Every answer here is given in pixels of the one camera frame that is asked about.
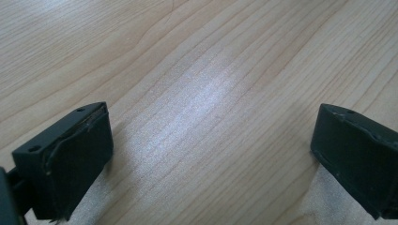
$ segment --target wood grain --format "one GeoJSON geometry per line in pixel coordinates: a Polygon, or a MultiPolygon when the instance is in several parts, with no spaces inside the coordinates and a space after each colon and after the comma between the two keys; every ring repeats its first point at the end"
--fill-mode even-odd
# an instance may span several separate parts
{"type": "Polygon", "coordinates": [[[397,24],[394,0],[2,0],[0,165],[105,100],[115,155],[68,224],[320,224],[318,106],[398,130],[397,24]]]}

